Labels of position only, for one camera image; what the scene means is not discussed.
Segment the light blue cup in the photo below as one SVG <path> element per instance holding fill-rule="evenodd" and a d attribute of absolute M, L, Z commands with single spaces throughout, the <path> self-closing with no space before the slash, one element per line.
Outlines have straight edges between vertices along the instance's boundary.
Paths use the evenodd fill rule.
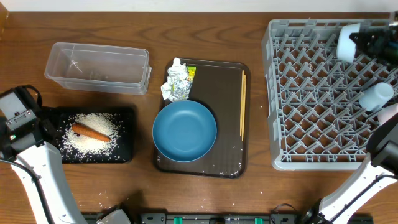
<path fill-rule="evenodd" d="M 392 85 L 378 83 L 366 89 L 359 99 L 359 105 L 366 111 L 376 111 L 383 107 L 394 94 Z"/>

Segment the white cup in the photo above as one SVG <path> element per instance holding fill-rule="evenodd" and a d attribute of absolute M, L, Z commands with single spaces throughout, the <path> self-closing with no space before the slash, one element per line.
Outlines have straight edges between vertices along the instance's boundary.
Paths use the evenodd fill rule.
<path fill-rule="evenodd" d="M 398 103 L 390 105 L 386 108 L 380 110 L 377 115 L 378 121 L 380 125 L 383 125 L 385 122 L 390 120 L 393 116 L 395 116 L 398 112 Z"/>

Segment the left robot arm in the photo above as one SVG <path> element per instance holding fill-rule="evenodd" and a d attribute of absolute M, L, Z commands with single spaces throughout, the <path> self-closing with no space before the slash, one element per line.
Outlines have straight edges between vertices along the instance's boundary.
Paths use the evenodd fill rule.
<path fill-rule="evenodd" d="M 37 223 L 130 223 L 115 206 L 82 214 L 65 178 L 52 110 L 34 98 L 31 85 L 1 93 L 1 162 L 10 164 L 27 193 Z"/>

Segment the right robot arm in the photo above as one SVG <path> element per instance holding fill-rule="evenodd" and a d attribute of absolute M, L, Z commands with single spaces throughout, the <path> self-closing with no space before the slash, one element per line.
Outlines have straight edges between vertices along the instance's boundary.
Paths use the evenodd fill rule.
<path fill-rule="evenodd" d="M 338 39 L 338 59 L 351 63 L 357 50 L 387 65 L 397 65 L 397 27 L 361 32 L 359 24 L 344 26 Z M 397 105 L 385 107 L 393 94 L 388 83 L 364 91 L 360 106 L 370 112 L 380 110 L 381 124 L 368 140 L 366 157 L 336 191 L 320 199 L 301 218 L 301 223 L 348 223 L 370 198 L 397 182 Z"/>

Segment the dark blue plate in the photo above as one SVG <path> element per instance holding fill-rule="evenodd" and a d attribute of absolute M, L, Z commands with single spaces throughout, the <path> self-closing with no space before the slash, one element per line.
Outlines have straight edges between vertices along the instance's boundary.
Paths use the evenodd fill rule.
<path fill-rule="evenodd" d="M 207 154 L 217 137 L 216 119 L 199 102 L 182 100 L 156 116 L 152 137 L 159 152 L 176 162 L 191 162 Z"/>

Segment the orange carrot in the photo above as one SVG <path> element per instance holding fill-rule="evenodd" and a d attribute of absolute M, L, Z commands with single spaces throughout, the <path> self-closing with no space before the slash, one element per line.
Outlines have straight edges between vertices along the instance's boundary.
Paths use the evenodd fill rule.
<path fill-rule="evenodd" d="M 82 124 L 74 124 L 72 126 L 72 131 L 79 135 L 84 135 L 84 136 L 87 136 L 89 138 L 96 139 L 99 141 L 109 142 L 111 140 L 108 136 L 101 134 L 101 133 L 95 131 L 94 129 L 91 129 Z"/>

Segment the white rice pile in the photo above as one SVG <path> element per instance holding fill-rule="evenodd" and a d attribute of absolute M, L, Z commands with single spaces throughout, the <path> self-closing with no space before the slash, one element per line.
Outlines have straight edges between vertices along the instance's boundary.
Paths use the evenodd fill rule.
<path fill-rule="evenodd" d="M 57 141 L 61 152 L 66 154 L 67 159 L 76 154 L 78 159 L 84 156 L 110 156 L 112 152 L 119 149 L 117 140 L 121 137 L 121 123 L 116 121 L 116 114 L 109 113 L 78 113 L 67 115 L 59 127 L 60 139 Z M 108 142 L 100 141 L 72 130 L 72 126 L 80 124 L 110 138 Z"/>

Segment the light blue bowl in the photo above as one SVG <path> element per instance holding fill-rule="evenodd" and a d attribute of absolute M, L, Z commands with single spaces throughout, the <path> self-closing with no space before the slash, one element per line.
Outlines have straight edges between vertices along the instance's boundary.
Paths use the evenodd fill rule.
<path fill-rule="evenodd" d="M 346 63 L 353 63 L 356 53 L 356 44 L 350 39 L 350 35 L 360 31 L 361 24 L 343 26 L 338 38 L 336 57 Z"/>

